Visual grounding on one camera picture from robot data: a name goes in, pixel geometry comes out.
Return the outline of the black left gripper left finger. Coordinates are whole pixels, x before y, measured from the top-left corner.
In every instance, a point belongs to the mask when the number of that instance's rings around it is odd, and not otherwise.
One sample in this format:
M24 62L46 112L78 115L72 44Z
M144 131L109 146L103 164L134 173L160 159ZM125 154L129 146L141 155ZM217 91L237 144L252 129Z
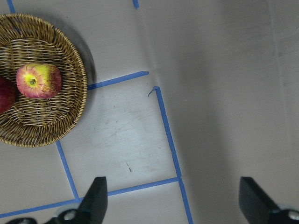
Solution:
M96 177L83 198L2 213L0 217L58 208L47 224L101 224L107 211L107 197L106 177Z

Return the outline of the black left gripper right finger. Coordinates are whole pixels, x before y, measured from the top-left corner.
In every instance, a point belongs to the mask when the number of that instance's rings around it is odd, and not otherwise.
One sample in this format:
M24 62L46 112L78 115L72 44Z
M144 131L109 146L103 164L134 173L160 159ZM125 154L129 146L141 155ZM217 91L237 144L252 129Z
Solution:
M279 207L252 177L242 176L239 207L249 224L297 224L299 211Z

